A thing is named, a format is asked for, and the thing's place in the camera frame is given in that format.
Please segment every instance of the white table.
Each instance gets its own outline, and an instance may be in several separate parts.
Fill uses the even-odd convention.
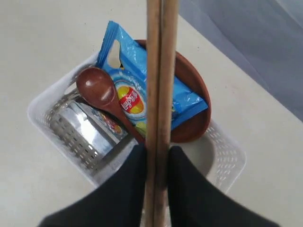
[[[99,50],[110,19],[133,38],[146,37],[142,0],[2,3],[1,226],[34,226],[93,190],[30,125],[26,109],[30,100]],[[182,18],[178,51],[203,75],[213,119],[247,152],[247,165],[228,195],[283,226],[302,226],[303,124]]]

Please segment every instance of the wooden spoon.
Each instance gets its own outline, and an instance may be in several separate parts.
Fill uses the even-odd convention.
[[[83,70],[76,81],[81,96],[93,107],[106,111],[126,127],[130,134],[141,143],[143,136],[135,129],[123,112],[111,77],[99,68],[87,68]]]

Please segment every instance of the white plastic basket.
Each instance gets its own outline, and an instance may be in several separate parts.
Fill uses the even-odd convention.
[[[52,111],[58,107],[68,87],[75,82],[78,73],[91,65],[94,65],[98,54],[94,54],[78,65],[62,79],[50,86],[46,91],[36,97],[28,107],[28,118],[57,148],[73,163],[84,176],[95,186],[102,184],[123,164],[134,140],[128,142],[126,147],[114,156],[111,161],[94,175],[85,168],[79,157],[71,151],[58,135],[50,128]],[[245,153],[237,143],[230,139],[220,127],[211,120],[205,135],[195,142],[180,145],[194,165],[207,179],[222,192],[227,192],[233,182],[243,170],[246,162]]]

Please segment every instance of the metal mesh container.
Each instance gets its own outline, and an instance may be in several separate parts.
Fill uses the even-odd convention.
[[[100,112],[87,105],[73,87],[78,73],[95,65],[97,55],[50,86],[28,107],[32,124],[95,186],[119,169],[136,144],[122,127],[100,119]],[[227,192],[245,166],[245,153],[213,120],[203,137],[180,146],[222,192]]]

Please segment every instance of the brown spoon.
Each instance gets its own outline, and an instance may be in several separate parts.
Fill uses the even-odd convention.
[[[93,107],[106,111],[126,127],[130,134],[141,143],[143,136],[135,129],[123,112],[111,77],[99,68],[87,68],[83,70],[76,81],[81,96]]]

